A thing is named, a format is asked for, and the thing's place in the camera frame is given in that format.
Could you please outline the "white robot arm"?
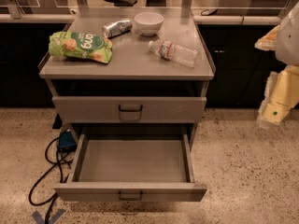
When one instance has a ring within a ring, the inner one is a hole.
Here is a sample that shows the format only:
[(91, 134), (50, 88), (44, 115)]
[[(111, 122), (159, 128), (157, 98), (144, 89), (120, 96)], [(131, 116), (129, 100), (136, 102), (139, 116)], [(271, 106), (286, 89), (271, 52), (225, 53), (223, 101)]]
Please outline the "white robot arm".
[(299, 2), (254, 47), (274, 51), (276, 58), (286, 64), (281, 72), (271, 72), (266, 82), (257, 123), (268, 129), (278, 126), (299, 104)]

